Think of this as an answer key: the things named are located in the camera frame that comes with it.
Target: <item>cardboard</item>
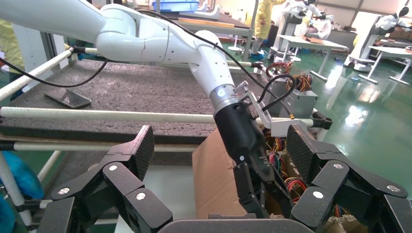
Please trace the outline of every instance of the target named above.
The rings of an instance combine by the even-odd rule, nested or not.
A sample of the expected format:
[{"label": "cardboard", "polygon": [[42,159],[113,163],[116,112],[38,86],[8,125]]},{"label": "cardboard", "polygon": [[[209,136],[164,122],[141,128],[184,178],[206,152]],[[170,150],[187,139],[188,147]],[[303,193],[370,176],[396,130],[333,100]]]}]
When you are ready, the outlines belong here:
[{"label": "cardboard", "polygon": [[323,40],[318,39],[318,38],[305,37],[305,36],[303,36],[302,38],[303,38],[304,40],[309,41],[309,42],[314,43],[314,44],[323,44]]},{"label": "cardboard", "polygon": [[[286,152],[281,153],[290,177],[299,177],[297,169]],[[192,154],[196,217],[208,219],[209,214],[244,216],[239,203],[233,175],[234,161],[226,153],[219,131],[216,129]],[[277,202],[267,199],[266,209],[271,218],[283,218]],[[324,226],[325,233],[367,233],[353,216],[331,217]]]},{"label": "cardboard", "polygon": [[226,153],[216,129],[192,154],[196,217],[208,219],[209,214],[244,216],[239,203],[232,168],[233,160]]}]

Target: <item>white pipe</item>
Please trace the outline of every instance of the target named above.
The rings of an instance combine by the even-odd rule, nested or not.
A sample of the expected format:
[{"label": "white pipe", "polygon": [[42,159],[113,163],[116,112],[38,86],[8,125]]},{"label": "white pipe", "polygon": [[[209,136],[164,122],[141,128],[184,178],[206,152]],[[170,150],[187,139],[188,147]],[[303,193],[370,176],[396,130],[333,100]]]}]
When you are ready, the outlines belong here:
[{"label": "white pipe", "polygon": [[[162,123],[189,123],[189,124],[215,124],[213,115],[179,114],[179,113],[142,113],[142,112],[119,112],[101,110],[72,110],[52,108],[19,108],[1,107],[1,117],[14,118],[42,118],[42,119],[66,119],[66,120],[116,120],[116,121],[146,121]],[[288,120],[289,118],[273,117],[272,121]],[[300,119],[308,125],[313,126],[312,119]]]},{"label": "white pipe", "polygon": [[[252,63],[251,62],[239,62],[242,66],[244,67],[251,67]],[[228,66],[238,66],[234,61],[227,61]]]},{"label": "white pipe", "polygon": [[88,53],[88,54],[99,54],[99,51],[97,51],[97,49],[95,49],[95,48],[85,48],[85,53]]},{"label": "white pipe", "polygon": [[47,160],[47,162],[45,163],[45,165],[43,166],[43,168],[40,170],[40,172],[38,173],[37,177],[40,180],[40,182],[43,182],[44,178],[46,177],[46,175],[49,173],[50,169],[53,167],[53,165],[57,162],[57,159],[59,158],[59,156],[61,155],[61,151],[60,150],[56,150],[55,152],[53,152],[53,154],[50,156],[50,158]]},{"label": "white pipe", "polygon": [[[16,142],[14,150],[36,150],[36,151],[109,151],[118,143],[44,143],[44,142]],[[172,145],[157,144],[154,146],[155,152],[194,152],[199,145]]]},{"label": "white pipe", "polygon": [[50,202],[53,202],[53,200],[41,200],[39,208],[45,209]]},{"label": "white pipe", "polygon": [[316,134],[316,140],[323,142],[326,137],[327,130],[320,128],[319,132]]},{"label": "white pipe", "polygon": [[[61,61],[64,59],[68,58],[71,56],[71,50],[66,50],[63,53],[55,56],[54,58],[50,59],[49,61],[41,64],[39,67],[35,68],[34,70],[30,71],[29,74],[38,77],[40,74],[46,72],[47,70],[53,68],[55,65],[59,64]],[[19,89],[23,88],[25,85],[27,85],[30,81],[33,79],[27,77],[27,76],[21,76],[14,82],[11,82],[7,86],[3,87],[0,89],[0,101],[4,100],[7,98],[9,95],[15,93]]]},{"label": "white pipe", "polygon": [[[10,198],[13,201],[14,206],[21,206],[24,204],[24,197],[17,186],[16,180],[4,158],[3,153],[0,151],[0,179],[4,184]],[[19,212],[21,219],[25,226],[30,226],[32,223],[32,215],[29,210]]]}]

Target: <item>white robot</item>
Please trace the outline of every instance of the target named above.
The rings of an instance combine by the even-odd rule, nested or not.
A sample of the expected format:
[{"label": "white robot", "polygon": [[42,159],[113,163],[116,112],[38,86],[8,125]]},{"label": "white robot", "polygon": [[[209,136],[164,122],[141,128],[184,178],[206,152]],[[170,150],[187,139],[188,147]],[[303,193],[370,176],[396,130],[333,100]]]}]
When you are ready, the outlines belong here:
[{"label": "white robot", "polygon": [[[0,0],[0,5],[1,18],[94,43],[110,60],[187,63],[217,109],[222,101],[229,104],[237,99],[225,55],[164,20],[118,4],[98,10],[86,0]],[[196,34],[222,46],[209,31]]]},{"label": "white robot", "polygon": [[345,60],[345,66],[353,68],[357,71],[369,72],[375,61],[369,59],[369,53],[372,46],[379,35],[385,35],[395,30],[395,27],[402,27],[405,31],[411,31],[412,27],[403,22],[400,17],[405,16],[409,12],[408,7],[403,7],[398,13],[393,15],[377,17],[369,23],[369,31],[367,33],[360,33],[358,35],[358,42],[353,51]]},{"label": "white robot", "polygon": [[283,58],[283,53],[286,49],[286,41],[280,38],[280,35],[291,35],[295,31],[298,24],[302,23],[302,18],[305,16],[315,16],[320,19],[325,19],[326,16],[322,15],[321,11],[315,6],[316,0],[305,1],[291,1],[289,5],[283,10],[283,15],[280,17],[279,29],[276,34],[275,44],[271,47],[269,60],[273,60],[275,57],[278,59]]}]

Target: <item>black cable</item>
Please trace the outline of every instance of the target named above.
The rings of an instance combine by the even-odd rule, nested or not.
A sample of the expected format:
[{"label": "black cable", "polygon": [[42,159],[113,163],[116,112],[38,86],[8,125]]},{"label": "black cable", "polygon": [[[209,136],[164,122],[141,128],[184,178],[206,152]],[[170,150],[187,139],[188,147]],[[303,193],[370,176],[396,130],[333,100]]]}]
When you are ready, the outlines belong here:
[{"label": "black cable", "polygon": [[293,76],[290,75],[290,74],[279,74],[279,75],[276,75],[275,77],[273,77],[272,79],[270,79],[269,82],[266,84],[265,88],[263,89],[263,92],[262,92],[262,94],[260,95],[260,98],[257,100],[258,103],[262,102],[263,97],[265,96],[266,92],[268,91],[270,85],[271,85],[274,81],[276,81],[277,79],[280,79],[280,78],[293,79]]},{"label": "black cable", "polygon": [[[279,103],[281,100],[283,100],[284,98],[286,98],[288,95],[290,95],[292,93],[292,91],[294,90],[294,87],[290,88],[289,91],[287,91],[285,94],[283,94],[281,97],[275,99],[274,101],[268,103],[266,106],[264,106],[262,108],[262,111],[266,111],[268,110],[270,107],[274,106],[275,104]],[[290,112],[290,110],[288,108],[285,107],[286,112],[289,114],[289,116],[291,116],[291,118],[294,118],[292,114],[292,112]]]},{"label": "black cable", "polygon": [[34,79],[34,80],[36,80],[36,81],[38,81],[38,82],[40,82],[40,83],[43,83],[43,84],[46,84],[46,85],[50,85],[50,86],[66,87],[66,88],[68,88],[68,87],[81,86],[81,85],[83,85],[83,84],[85,84],[85,83],[88,83],[88,82],[91,81],[92,79],[94,79],[94,78],[100,73],[100,71],[102,71],[102,70],[104,69],[104,67],[106,66],[106,64],[107,64],[107,62],[108,62],[109,60],[106,59],[106,60],[104,61],[104,63],[102,64],[102,66],[101,66],[90,78],[88,78],[88,79],[86,79],[86,80],[84,80],[83,82],[78,83],[78,84],[67,84],[67,85],[65,85],[65,84],[58,84],[58,83],[51,83],[51,82],[49,82],[49,81],[36,78],[35,76],[33,76],[33,75],[25,72],[24,70],[19,69],[18,67],[16,67],[15,65],[7,62],[6,60],[2,59],[1,57],[0,57],[0,61],[3,62],[4,64],[8,65],[10,68],[16,70],[16,71],[19,72],[20,74],[25,75],[25,76],[27,76],[27,77],[29,77],[29,78],[31,78],[31,79]]},{"label": "black cable", "polygon": [[[195,37],[195,38],[197,38],[197,39],[199,39],[199,40],[201,40],[201,41],[203,41],[203,42],[206,42],[206,43],[208,43],[208,44],[210,44],[210,45],[213,45],[213,47],[219,49],[219,50],[222,51],[226,56],[228,56],[232,61],[234,61],[234,62],[240,67],[240,69],[241,69],[247,76],[249,76],[249,78],[250,78],[252,81],[254,81],[258,86],[260,86],[260,87],[263,88],[263,89],[265,88],[265,86],[264,86],[263,84],[259,83],[259,81],[256,80],[256,79],[245,69],[245,67],[243,67],[243,66],[236,60],[236,58],[234,58],[230,53],[228,53],[228,52],[227,52],[226,50],[224,50],[222,47],[218,46],[217,44],[215,44],[215,43],[213,43],[213,42],[211,42],[211,41],[208,41],[208,40],[206,40],[206,39],[204,39],[204,38],[201,38],[200,36],[192,33],[191,31],[187,30],[186,28],[184,28],[184,27],[181,26],[180,24],[174,22],[173,20],[167,18],[166,16],[163,16],[163,15],[161,15],[161,14],[158,14],[158,13],[156,13],[156,12],[154,12],[154,11],[149,11],[149,10],[137,10],[137,11],[138,11],[138,12],[142,12],[142,13],[146,13],[146,14],[148,14],[148,15],[153,15],[153,16],[159,17],[159,18],[161,18],[161,19],[163,19],[163,20],[165,20],[165,21],[167,21],[167,22],[169,22],[169,23],[171,23],[171,24],[173,24],[173,25],[176,25],[177,27],[179,27],[180,29],[182,29],[182,30],[183,30],[184,32],[186,32],[187,34],[189,34],[189,35],[191,35],[191,36],[193,36],[193,37]],[[273,97],[277,98],[277,96],[276,96],[275,94],[273,94],[271,91],[266,90],[266,92],[268,92],[269,94],[271,94]],[[272,101],[272,102],[270,103],[270,106],[273,106],[273,105],[279,103],[279,102],[280,102],[282,99],[284,99],[287,95],[283,95],[283,96],[277,98],[276,100]],[[291,118],[293,118],[293,115],[292,115],[292,113],[290,112],[290,110],[289,110],[283,103],[282,103],[282,105],[285,107],[286,111],[287,111],[288,114],[291,116]]]}]

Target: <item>blue bin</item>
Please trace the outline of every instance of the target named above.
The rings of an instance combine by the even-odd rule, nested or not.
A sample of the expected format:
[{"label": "blue bin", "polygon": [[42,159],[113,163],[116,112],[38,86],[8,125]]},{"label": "blue bin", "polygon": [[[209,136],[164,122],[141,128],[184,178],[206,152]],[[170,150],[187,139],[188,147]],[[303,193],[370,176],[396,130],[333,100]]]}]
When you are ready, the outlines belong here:
[{"label": "blue bin", "polygon": [[[152,2],[156,9],[156,0]],[[187,12],[197,11],[199,0],[160,0],[160,11],[163,12]]]}]

